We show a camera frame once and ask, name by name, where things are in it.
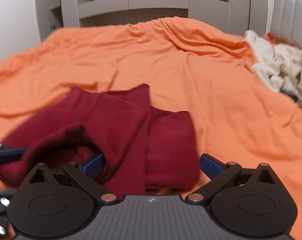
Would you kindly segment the dark red small garment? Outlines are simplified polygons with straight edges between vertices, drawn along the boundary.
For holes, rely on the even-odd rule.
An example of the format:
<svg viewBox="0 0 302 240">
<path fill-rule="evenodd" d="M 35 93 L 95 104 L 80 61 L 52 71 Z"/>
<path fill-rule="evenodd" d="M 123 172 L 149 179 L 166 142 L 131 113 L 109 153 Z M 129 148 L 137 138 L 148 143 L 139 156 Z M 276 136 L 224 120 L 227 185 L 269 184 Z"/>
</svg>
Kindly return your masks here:
<svg viewBox="0 0 302 240">
<path fill-rule="evenodd" d="M 191 190 L 200 176 L 191 116 L 150 103 L 149 86 L 89 93 L 73 88 L 12 131 L 6 146 L 23 147 L 20 160 L 0 164 L 0 177 L 19 185 L 38 163 L 50 168 L 102 154 L 94 180 L 118 196 L 160 188 Z"/>
</svg>

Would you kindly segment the cream patterned clothes pile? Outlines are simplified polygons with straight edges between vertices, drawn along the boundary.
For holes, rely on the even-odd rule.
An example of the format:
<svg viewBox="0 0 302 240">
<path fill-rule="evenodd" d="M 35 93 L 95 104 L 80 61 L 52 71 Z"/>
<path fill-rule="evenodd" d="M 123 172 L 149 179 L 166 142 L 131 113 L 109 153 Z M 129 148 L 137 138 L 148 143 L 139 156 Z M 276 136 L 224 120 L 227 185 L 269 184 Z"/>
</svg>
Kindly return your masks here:
<svg viewBox="0 0 302 240">
<path fill-rule="evenodd" d="M 255 74 L 273 92 L 291 96 L 302 107 L 302 49 L 288 44 L 272 44 L 253 30 L 244 34 L 257 63 Z"/>
</svg>

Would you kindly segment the orange bed cover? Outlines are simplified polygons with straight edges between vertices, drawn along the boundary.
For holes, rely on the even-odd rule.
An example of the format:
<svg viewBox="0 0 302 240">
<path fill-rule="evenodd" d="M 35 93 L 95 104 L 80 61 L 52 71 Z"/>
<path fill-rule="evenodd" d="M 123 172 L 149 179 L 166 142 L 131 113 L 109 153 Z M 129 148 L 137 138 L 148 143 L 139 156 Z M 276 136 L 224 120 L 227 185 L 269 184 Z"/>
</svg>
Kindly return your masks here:
<svg viewBox="0 0 302 240">
<path fill-rule="evenodd" d="M 150 85 L 153 106 L 188 111 L 198 152 L 245 167 L 269 163 L 298 207 L 302 239 L 302 108 L 252 71 L 240 36 L 188 18 L 60 28 L 0 63 L 0 140 L 73 86 L 92 92 Z"/>
</svg>

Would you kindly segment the grey padded headboard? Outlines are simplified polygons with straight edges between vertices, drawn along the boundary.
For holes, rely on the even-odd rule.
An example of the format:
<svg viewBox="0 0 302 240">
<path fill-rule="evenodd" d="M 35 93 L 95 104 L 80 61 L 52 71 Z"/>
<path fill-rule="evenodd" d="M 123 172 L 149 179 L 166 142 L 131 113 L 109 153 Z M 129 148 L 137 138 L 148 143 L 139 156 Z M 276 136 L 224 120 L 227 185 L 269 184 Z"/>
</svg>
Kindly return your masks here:
<svg viewBox="0 0 302 240">
<path fill-rule="evenodd" d="M 270 32 L 277 42 L 302 49 L 302 0 L 274 0 Z"/>
</svg>

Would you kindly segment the grey wall cabinet unit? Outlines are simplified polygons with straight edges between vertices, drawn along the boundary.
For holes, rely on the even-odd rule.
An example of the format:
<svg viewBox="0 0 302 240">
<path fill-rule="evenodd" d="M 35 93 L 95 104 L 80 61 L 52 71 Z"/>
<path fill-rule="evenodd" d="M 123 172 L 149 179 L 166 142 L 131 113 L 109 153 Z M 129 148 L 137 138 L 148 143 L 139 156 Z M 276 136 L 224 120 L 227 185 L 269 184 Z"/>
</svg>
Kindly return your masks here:
<svg viewBox="0 0 302 240">
<path fill-rule="evenodd" d="M 219 30 L 263 35 L 268 0 L 35 0 L 40 39 L 56 29 L 135 24 L 164 17 L 185 17 Z"/>
</svg>

